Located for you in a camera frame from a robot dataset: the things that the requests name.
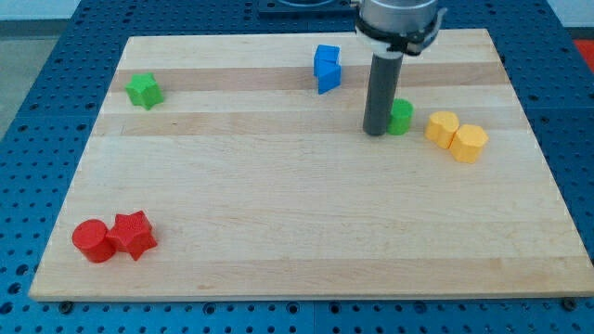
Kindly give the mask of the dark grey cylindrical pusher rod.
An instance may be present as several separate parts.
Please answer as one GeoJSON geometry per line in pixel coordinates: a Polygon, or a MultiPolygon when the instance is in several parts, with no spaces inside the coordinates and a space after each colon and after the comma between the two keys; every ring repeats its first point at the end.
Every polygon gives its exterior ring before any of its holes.
{"type": "Polygon", "coordinates": [[[367,135],[381,136],[387,132],[402,62],[401,54],[396,58],[372,57],[363,119],[367,135]]]}

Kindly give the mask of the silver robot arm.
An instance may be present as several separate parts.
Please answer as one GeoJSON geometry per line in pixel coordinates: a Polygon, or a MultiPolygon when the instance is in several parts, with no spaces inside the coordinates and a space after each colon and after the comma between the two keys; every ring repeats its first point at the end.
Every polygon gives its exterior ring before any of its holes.
{"type": "Polygon", "coordinates": [[[355,34],[372,52],[363,130],[388,130],[405,56],[417,57],[436,39],[447,13],[437,0],[363,0],[355,6],[355,34]]]}

